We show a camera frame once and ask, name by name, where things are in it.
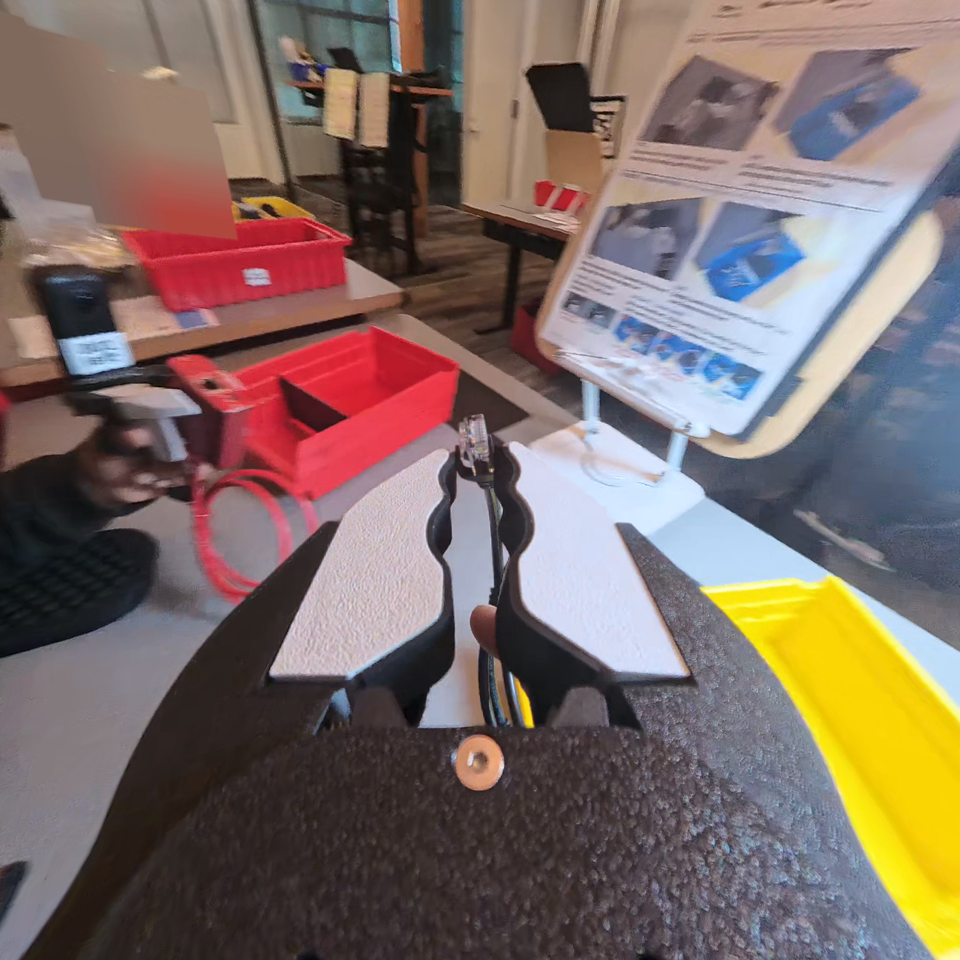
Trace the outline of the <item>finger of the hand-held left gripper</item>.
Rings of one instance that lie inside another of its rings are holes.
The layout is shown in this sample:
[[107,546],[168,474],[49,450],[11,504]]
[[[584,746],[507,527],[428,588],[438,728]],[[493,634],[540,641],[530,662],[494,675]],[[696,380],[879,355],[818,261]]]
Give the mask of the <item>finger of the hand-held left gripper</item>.
[[113,387],[112,409],[125,423],[176,420],[202,413],[184,391],[157,386]]

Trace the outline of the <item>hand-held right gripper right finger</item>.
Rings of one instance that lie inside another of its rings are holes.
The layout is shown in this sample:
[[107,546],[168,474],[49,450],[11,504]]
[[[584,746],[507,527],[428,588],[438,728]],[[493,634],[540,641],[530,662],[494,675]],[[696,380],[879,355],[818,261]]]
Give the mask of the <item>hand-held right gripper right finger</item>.
[[617,524],[533,450],[499,450],[501,662],[522,682],[684,681],[690,668]]

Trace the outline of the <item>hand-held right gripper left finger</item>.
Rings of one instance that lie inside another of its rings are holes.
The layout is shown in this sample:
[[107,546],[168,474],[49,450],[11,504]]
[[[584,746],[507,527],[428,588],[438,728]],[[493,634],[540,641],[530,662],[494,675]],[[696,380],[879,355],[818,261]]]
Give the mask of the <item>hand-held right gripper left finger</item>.
[[447,450],[368,492],[342,516],[270,666],[273,681],[358,680],[438,626],[451,604]]

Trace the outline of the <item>red metal ethernet switch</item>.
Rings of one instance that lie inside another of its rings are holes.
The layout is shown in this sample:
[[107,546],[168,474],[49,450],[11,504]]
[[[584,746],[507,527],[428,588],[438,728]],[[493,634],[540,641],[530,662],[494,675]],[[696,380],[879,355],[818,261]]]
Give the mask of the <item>red metal ethernet switch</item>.
[[188,454],[217,471],[240,468],[247,454],[247,424],[254,405],[231,373],[199,354],[166,360],[172,386],[198,406],[198,414],[180,417],[177,428]]

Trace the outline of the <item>red plastic bin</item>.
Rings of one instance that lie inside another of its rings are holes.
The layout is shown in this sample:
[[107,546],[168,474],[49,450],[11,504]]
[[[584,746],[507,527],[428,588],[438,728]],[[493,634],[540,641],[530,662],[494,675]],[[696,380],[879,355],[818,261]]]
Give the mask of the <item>red plastic bin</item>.
[[346,283],[353,239],[309,218],[246,221],[235,238],[124,230],[153,292],[173,313],[231,306]]
[[241,368],[246,451],[318,499],[445,424],[460,366],[377,327]]

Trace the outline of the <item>yellow plastic bin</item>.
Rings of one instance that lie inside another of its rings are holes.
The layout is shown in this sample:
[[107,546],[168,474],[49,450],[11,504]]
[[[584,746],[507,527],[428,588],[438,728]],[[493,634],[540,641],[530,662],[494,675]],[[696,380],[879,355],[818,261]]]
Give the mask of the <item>yellow plastic bin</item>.
[[640,585],[678,678],[601,652],[606,612],[506,647],[539,714],[593,687],[644,735],[641,956],[958,958],[947,694],[836,579]]

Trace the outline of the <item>person's left hand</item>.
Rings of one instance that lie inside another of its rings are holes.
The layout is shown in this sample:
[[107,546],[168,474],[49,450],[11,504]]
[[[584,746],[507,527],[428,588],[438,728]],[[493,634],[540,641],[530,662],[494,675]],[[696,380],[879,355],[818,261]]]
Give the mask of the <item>person's left hand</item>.
[[189,462],[165,462],[151,444],[148,428],[104,425],[77,448],[78,486],[94,504],[121,512],[146,506],[191,484]]

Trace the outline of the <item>red fabric bag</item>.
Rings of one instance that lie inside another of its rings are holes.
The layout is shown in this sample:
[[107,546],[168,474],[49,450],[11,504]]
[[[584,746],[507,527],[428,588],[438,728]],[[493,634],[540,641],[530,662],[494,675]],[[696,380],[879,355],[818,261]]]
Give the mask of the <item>red fabric bag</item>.
[[537,346],[536,321],[543,300],[538,297],[523,301],[515,307],[510,333],[510,348],[518,356],[537,367],[549,378],[555,378],[562,369],[543,354]]

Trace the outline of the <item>instruction sheet stand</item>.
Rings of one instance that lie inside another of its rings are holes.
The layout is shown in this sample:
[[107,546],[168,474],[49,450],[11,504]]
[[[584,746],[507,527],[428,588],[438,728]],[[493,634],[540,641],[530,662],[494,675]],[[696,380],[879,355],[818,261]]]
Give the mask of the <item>instruction sheet stand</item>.
[[362,147],[384,150],[389,146],[389,73],[365,73],[358,79],[358,140]]
[[322,84],[324,133],[331,138],[353,142],[356,136],[358,74],[349,69],[327,67]]
[[537,319],[582,386],[543,460],[603,498],[665,487],[690,440],[746,459],[804,429],[912,295],[890,251],[958,161],[958,12],[693,6]]

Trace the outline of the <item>wooden top desk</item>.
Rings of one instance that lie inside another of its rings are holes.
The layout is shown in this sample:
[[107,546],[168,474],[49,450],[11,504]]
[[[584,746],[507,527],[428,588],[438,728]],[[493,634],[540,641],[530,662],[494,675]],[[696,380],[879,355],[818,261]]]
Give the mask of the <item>wooden top desk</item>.
[[570,212],[537,212],[521,209],[500,200],[488,203],[462,202],[460,210],[482,223],[486,239],[502,244],[507,251],[506,280],[501,314],[497,323],[474,330],[476,335],[512,331],[519,304],[524,255],[556,263],[565,246],[581,226],[581,218]]

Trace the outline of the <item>cardboard box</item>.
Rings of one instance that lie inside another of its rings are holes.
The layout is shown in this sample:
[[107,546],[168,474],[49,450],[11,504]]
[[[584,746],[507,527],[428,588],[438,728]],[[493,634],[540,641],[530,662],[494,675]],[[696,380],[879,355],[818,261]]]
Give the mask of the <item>cardboard box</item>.
[[593,196],[617,156],[628,100],[594,94],[581,62],[541,63],[525,73],[546,127],[546,178]]

